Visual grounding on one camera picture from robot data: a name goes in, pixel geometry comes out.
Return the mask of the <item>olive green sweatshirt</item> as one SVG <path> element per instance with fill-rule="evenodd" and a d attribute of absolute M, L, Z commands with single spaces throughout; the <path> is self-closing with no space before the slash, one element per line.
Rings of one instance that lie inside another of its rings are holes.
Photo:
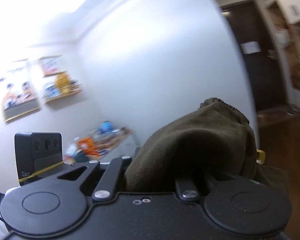
<path fill-rule="evenodd" d="M 257 163 L 249 120 L 235 107 L 210 98 L 153 133 L 125 172 L 128 192 L 168 192 L 190 180 L 203 192 L 206 181 L 239 175 L 288 193 L 286 172 Z"/>

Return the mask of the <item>white low cabinet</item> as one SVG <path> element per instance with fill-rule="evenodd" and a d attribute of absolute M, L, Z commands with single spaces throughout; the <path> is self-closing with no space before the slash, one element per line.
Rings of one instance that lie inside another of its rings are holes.
<path fill-rule="evenodd" d="M 86 137 L 76 137 L 64 151 L 63 160 L 67 164 L 108 163 L 118 157 L 133 158 L 137 147 L 141 144 L 132 129 L 105 121 Z"/>

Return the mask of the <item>dark brown door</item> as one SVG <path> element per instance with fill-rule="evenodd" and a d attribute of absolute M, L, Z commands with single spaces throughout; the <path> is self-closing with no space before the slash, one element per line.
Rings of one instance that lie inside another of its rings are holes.
<path fill-rule="evenodd" d="M 221 9 L 242 53 L 256 110 L 293 104 L 274 42 L 255 0 Z"/>

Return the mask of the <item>yellow red basket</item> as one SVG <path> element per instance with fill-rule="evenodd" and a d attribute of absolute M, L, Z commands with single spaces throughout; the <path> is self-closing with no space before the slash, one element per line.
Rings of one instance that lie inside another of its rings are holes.
<path fill-rule="evenodd" d="M 263 150 L 257 149 L 257 159 L 256 162 L 263 165 L 266 161 L 266 153 Z"/>

